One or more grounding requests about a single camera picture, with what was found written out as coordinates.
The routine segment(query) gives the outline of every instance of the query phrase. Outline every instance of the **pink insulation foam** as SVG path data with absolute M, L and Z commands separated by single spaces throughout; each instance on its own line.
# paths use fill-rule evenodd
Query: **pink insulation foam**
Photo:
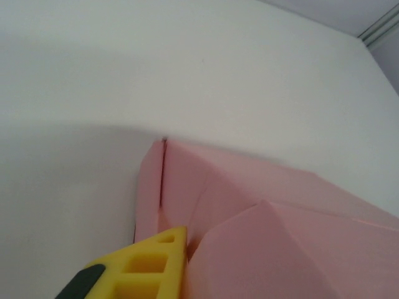
M 158 232 L 161 176 L 163 165 L 162 141 L 154 142 L 140 166 L 136 202 L 135 242 Z
M 338 298 L 267 202 L 210 230 L 186 276 L 185 298 Z
M 187 226 L 187 298 L 399 294 L 398 218 L 307 171 L 220 149 L 168 140 L 160 169 L 159 146 L 140 169 L 137 236 Z

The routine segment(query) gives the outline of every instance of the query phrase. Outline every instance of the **yellow tool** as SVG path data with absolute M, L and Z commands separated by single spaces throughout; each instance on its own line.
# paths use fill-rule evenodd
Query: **yellow tool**
M 94 260 L 55 299 L 179 299 L 185 263 L 176 227 Z

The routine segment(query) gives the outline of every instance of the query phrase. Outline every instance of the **pink foam block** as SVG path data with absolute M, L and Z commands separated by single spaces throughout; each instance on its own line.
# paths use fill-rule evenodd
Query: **pink foam block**
M 190 298 L 399 298 L 399 219 L 312 173 L 169 140 L 137 201 L 137 240 L 188 227 Z
M 154 142 L 140 166 L 136 202 L 135 242 L 158 232 L 164 143 Z
M 209 231 L 186 269 L 185 298 L 338 298 L 266 202 Z
M 263 202 L 211 229 L 185 298 L 396 298 L 399 231 Z

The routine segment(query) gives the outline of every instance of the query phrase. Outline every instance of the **white wall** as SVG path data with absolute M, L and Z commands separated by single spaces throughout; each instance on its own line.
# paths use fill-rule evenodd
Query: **white wall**
M 372 54 L 399 94 L 399 30 L 377 47 Z
M 148 130 L 313 170 L 399 215 L 399 98 L 359 40 L 252 0 L 1 5 L 3 297 L 50 298 L 129 242 Z

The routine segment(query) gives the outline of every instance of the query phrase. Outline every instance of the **white ceiling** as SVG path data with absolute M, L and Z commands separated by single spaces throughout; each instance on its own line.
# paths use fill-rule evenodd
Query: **white ceiling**
M 359 36 L 399 0 L 260 0 Z

